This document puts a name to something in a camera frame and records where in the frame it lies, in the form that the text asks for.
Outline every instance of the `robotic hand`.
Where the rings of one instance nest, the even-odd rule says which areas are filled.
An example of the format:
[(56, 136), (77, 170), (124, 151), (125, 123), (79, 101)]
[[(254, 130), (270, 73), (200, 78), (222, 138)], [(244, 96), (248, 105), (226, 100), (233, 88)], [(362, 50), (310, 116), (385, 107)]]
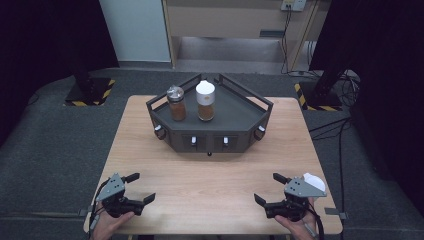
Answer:
[(305, 216), (309, 209), (308, 197), (327, 196), (322, 180), (308, 173), (304, 175), (305, 180), (299, 177), (285, 178), (278, 173), (274, 173), (273, 177), (276, 181), (287, 184), (284, 188), (286, 199), (281, 202), (267, 203), (259, 195), (254, 194), (256, 203), (265, 209), (267, 218), (281, 215), (292, 222), (297, 222)]
[(122, 214), (127, 212), (134, 212), (135, 215), (140, 216), (144, 207), (155, 200), (155, 193), (144, 198), (143, 201), (129, 200), (124, 196), (125, 193), (125, 182), (130, 183), (140, 178), (140, 173), (134, 173), (128, 177), (120, 177), (118, 173), (115, 173), (107, 181), (103, 182), (95, 196), (95, 202), (92, 206), (92, 212), (90, 216), (90, 230), (93, 230), (97, 224), (99, 215), (96, 211), (96, 202), (102, 201), (102, 205), (105, 211), (110, 216), (118, 218)]

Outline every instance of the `jar lid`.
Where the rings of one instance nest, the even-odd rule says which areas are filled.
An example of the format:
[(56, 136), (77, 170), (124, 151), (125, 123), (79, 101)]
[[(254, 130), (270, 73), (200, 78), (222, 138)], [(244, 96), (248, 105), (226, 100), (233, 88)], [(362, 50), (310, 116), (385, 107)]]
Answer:
[(199, 104), (207, 106), (215, 102), (215, 86), (212, 83), (206, 80), (200, 81), (196, 86), (196, 92)]
[(168, 91), (166, 91), (168, 100), (171, 102), (178, 102), (184, 98), (184, 90), (181, 87), (172, 85)]

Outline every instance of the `black tray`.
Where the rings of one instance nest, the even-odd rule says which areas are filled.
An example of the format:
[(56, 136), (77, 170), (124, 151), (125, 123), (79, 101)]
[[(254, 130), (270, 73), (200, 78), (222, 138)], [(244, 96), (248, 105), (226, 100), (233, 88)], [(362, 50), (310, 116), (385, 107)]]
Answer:
[[(253, 142), (260, 140), (266, 129), (273, 103), (252, 90), (219, 74), (214, 79), (215, 114), (204, 122), (197, 115), (196, 86), (202, 75), (196, 75), (179, 86), (185, 92), (186, 118), (174, 121), (167, 102), (155, 109), (152, 105), (166, 100), (166, 91), (146, 103), (155, 134), (177, 152), (244, 152)], [(247, 97), (263, 102), (266, 109)], [(191, 138), (196, 137), (196, 144)], [(223, 144), (223, 138), (229, 140)]]

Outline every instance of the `spice jar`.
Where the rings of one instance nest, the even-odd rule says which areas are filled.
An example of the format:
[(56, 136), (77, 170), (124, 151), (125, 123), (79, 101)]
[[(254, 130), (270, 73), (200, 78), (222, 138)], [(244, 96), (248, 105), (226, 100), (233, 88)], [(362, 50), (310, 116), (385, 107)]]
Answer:
[(171, 110), (172, 119), (175, 121), (184, 120), (186, 117), (186, 108), (184, 102), (184, 90), (180, 87), (172, 85), (166, 92), (169, 109)]
[(200, 120), (212, 120), (215, 114), (215, 86), (206, 80), (200, 81), (196, 86), (196, 97)]

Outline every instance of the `yellow and black tape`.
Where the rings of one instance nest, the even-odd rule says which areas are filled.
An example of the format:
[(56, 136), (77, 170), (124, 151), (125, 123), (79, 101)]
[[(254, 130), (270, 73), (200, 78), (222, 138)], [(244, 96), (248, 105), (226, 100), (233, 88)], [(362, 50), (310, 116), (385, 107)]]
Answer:
[(296, 89), (297, 97), (299, 98), (299, 103), (303, 110), (343, 111), (341, 107), (335, 107), (335, 106), (312, 106), (308, 104), (308, 102), (306, 101), (305, 95), (303, 95), (302, 89), (300, 88), (300, 85), (298, 83), (294, 85), (294, 88)]
[(107, 97), (110, 94), (110, 91), (112, 90), (113, 85), (115, 84), (115, 80), (110, 80), (107, 88), (105, 89), (105, 92), (103, 93), (103, 97), (101, 100), (98, 101), (88, 101), (88, 100), (81, 100), (81, 101), (65, 101), (65, 106), (77, 106), (77, 107), (83, 107), (83, 106), (101, 106), (103, 103), (106, 102)]

